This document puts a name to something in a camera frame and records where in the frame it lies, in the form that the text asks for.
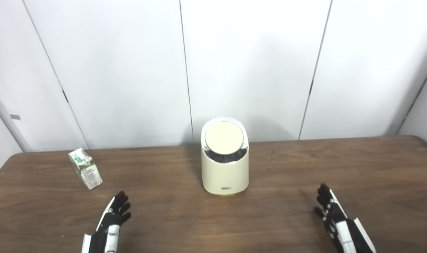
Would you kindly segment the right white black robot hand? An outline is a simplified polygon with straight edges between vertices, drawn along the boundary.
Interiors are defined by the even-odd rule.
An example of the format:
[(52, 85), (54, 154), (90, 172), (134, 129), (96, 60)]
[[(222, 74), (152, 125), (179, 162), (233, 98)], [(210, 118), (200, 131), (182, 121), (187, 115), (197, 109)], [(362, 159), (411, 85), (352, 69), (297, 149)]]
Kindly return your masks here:
[(376, 253), (372, 240), (358, 218), (347, 217), (332, 189), (321, 183), (317, 189), (315, 211), (339, 253)]

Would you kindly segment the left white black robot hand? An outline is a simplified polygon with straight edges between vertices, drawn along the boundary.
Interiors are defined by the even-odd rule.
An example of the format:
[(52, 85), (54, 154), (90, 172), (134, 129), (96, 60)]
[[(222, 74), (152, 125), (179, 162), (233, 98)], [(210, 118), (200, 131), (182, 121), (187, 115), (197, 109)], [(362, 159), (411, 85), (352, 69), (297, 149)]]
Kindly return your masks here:
[(125, 191), (115, 195), (103, 211), (94, 234), (84, 235), (81, 252), (117, 253), (120, 229), (132, 217), (130, 207)]

